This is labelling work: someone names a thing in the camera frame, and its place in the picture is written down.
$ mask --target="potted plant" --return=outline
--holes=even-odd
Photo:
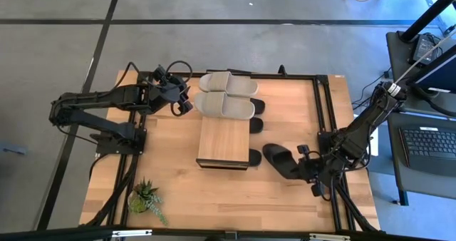
[[[155,205],[156,203],[162,203],[162,199],[156,194],[158,188],[152,188],[152,182],[142,179],[137,184],[131,194],[128,196],[128,209],[133,213],[142,213],[147,210],[151,210],[155,215],[158,216],[163,225],[168,226],[166,217],[162,214],[162,211]]]

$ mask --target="concrete floor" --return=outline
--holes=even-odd
[[[110,0],[0,0],[0,18],[100,18]],[[416,19],[428,8],[425,0],[119,0],[115,19]],[[134,61],[153,70],[182,59],[195,70],[238,68],[275,73],[284,64],[289,73],[343,74],[353,100],[367,83],[389,67],[385,34],[403,26],[111,26],[93,82],[94,91],[112,87],[118,70]],[[65,91],[79,92],[101,26],[0,25],[0,140],[28,148],[28,154],[0,155],[0,232],[30,230],[41,204],[63,135],[48,122],[50,102]],[[438,29],[428,31],[439,33]],[[78,134],[88,135],[89,130]],[[58,196],[50,227],[78,224],[88,184],[94,146],[77,140]],[[394,180],[377,176],[375,190],[380,225],[401,235],[456,239],[453,223],[435,224],[456,205],[437,202],[435,212],[386,204],[397,199]],[[405,213],[395,218],[391,215]],[[417,226],[407,228],[410,218]],[[181,240],[161,237],[161,240]]]

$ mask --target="black slipper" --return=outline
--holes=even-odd
[[[298,164],[290,150],[270,143],[263,146],[263,155],[282,177],[288,180],[299,179]]]
[[[263,120],[257,117],[250,118],[250,134],[260,133],[263,131],[264,123]]]
[[[250,98],[250,102],[252,102],[255,106],[255,114],[262,114],[264,109],[266,108],[266,104],[263,100],[259,100],[256,98]]]
[[[249,149],[249,167],[258,166],[261,163],[261,152],[255,149]]]

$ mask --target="wooden table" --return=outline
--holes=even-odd
[[[123,84],[136,82],[130,72]],[[338,128],[353,120],[346,79],[329,76]],[[192,78],[190,100],[199,92],[198,78]],[[266,103],[261,115],[264,130],[250,136],[250,148],[261,151],[267,143],[283,145],[300,158],[297,145],[318,150],[318,116],[311,81],[256,79],[255,96]],[[325,122],[328,114],[321,87]],[[110,109],[108,120],[125,122],[128,112]],[[201,169],[195,162],[200,144],[202,116],[195,108],[176,118],[169,106],[146,120],[147,141],[140,156],[135,182],[151,179],[170,229],[264,230],[281,232],[334,231],[331,204],[315,198],[311,186],[302,180],[285,180],[263,160],[256,168],[242,170]],[[119,155],[109,155],[93,169],[80,223],[92,219],[113,191]],[[366,170],[347,173],[351,198],[359,210],[379,228],[371,186]],[[119,222],[123,196],[115,216]],[[347,228],[342,200],[339,199],[342,226]],[[128,216],[128,227],[164,228],[151,212]]]

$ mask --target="slide sandal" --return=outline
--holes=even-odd
[[[263,146],[263,155],[282,177],[288,180],[299,179],[298,164],[293,159],[290,150],[270,143]]]
[[[250,119],[249,133],[256,134],[263,131],[264,123],[263,120],[257,117]]]
[[[199,89],[204,92],[224,91],[228,96],[250,98],[257,94],[258,83],[230,72],[209,73],[199,79]]]
[[[249,149],[249,167],[256,167],[261,163],[261,152]]]
[[[195,107],[204,116],[215,118],[249,120],[255,113],[254,104],[250,101],[229,97],[225,92],[198,93]]]
[[[264,109],[266,108],[266,104],[263,100],[250,98],[250,102],[252,102],[255,106],[255,114],[262,114],[264,113]]]

